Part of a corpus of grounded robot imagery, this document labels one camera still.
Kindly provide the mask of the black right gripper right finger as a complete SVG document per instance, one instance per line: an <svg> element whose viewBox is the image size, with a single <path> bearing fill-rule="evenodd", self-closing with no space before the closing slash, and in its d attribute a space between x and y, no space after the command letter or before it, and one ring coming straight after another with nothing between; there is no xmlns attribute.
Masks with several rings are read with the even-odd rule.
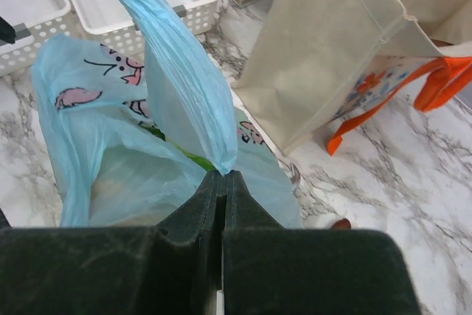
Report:
<svg viewBox="0 0 472 315"><path fill-rule="evenodd" d="M250 195L242 175L222 180L226 314L418 314L403 254L368 229L286 229Z"/></svg>

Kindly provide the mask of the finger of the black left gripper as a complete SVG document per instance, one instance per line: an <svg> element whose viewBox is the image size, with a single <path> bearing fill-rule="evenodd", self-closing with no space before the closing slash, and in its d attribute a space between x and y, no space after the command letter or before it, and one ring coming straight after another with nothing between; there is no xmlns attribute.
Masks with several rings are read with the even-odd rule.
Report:
<svg viewBox="0 0 472 315"><path fill-rule="evenodd" d="M0 40L7 44L14 44L16 41L16 32L3 18L0 18Z"/></svg>

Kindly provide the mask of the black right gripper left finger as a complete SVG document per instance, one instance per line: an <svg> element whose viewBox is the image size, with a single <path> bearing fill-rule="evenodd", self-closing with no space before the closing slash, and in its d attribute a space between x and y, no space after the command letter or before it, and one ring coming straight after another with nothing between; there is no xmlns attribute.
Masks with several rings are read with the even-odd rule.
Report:
<svg viewBox="0 0 472 315"><path fill-rule="evenodd" d="M223 177L152 226L1 229L3 314L215 314Z"/></svg>

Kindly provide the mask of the blue plastic grocery bag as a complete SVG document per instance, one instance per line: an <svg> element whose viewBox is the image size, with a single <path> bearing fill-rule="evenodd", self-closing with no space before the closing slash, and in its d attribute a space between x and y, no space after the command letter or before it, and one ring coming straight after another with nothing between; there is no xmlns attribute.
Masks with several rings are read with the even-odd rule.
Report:
<svg viewBox="0 0 472 315"><path fill-rule="evenodd" d="M280 224L300 228L291 181L196 37L166 21L142 27L137 63L96 41L56 35L31 69L41 130L63 202L61 225L157 224L185 203L205 175L170 142L236 170Z"/></svg>

